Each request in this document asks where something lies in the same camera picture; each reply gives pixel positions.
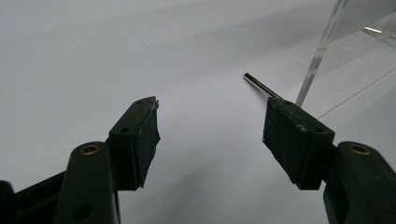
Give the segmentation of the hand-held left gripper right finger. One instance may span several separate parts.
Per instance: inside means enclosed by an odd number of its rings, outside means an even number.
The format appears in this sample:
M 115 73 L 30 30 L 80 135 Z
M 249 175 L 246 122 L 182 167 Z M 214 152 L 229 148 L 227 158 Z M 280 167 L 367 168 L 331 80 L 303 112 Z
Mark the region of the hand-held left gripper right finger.
M 319 189 L 334 137 L 333 130 L 294 103 L 268 99 L 262 141 L 298 189 Z

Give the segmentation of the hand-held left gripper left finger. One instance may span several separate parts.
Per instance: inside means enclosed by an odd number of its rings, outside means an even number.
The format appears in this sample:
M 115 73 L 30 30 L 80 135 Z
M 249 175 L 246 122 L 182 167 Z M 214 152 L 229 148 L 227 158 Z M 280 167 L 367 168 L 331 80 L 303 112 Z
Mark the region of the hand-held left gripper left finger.
M 126 110 L 109 132 L 112 162 L 118 190 L 143 188 L 161 137 L 158 132 L 155 96 L 140 99 Z

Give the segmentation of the clear acrylic photo frame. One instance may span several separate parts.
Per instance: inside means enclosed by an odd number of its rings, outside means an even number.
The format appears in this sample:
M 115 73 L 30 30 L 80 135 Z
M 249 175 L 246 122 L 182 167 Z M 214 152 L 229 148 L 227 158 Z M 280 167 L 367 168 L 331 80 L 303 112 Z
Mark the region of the clear acrylic photo frame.
M 329 45 L 337 38 L 382 20 L 396 10 L 396 0 L 335 0 L 295 104 L 302 106 Z

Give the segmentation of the metal standoff pin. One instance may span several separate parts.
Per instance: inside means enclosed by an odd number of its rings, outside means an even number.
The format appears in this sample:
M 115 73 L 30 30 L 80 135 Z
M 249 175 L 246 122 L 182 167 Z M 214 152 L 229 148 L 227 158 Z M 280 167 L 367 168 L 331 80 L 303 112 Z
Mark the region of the metal standoff pin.
M 276 94 L 274 91 L 266 87 L 263 83 L 261 83 L 257 78 L 252 76 L 249 73 L 245 73 L 243 75 L 243 78 L 245 81 L 247 81 L 251 86 L 253 86 L 256 90 L 258 90 L 260 93 L 265 95 L 267 98 L 273 97 L 276 99 L 280 99 L 280 96 Z

